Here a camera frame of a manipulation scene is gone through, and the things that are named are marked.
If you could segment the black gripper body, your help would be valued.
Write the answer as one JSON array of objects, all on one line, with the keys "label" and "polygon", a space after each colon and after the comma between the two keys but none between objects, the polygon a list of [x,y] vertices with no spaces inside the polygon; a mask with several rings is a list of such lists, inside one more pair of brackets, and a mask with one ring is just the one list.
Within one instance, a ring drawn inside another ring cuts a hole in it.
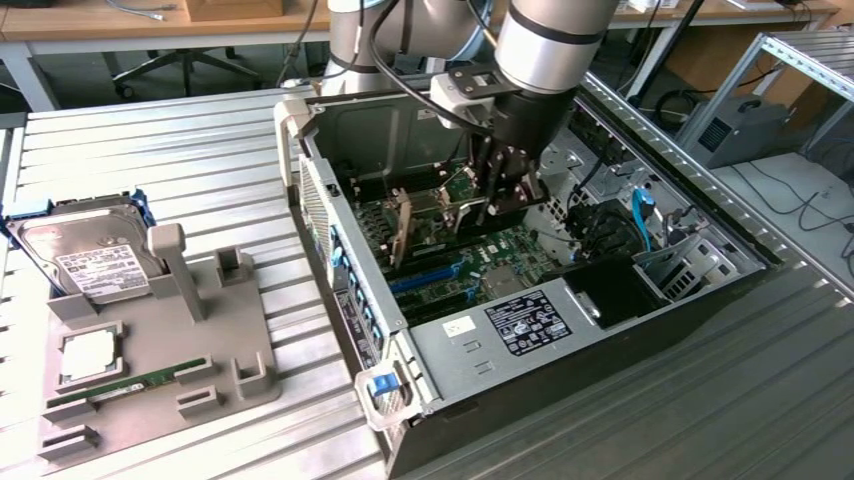
[{"label": "black gripper body", "polygon": [[493,138],[539,156],[566,126],[569,110],[578,89],[559,94],[538,94],[527,90],[495,98]]}]

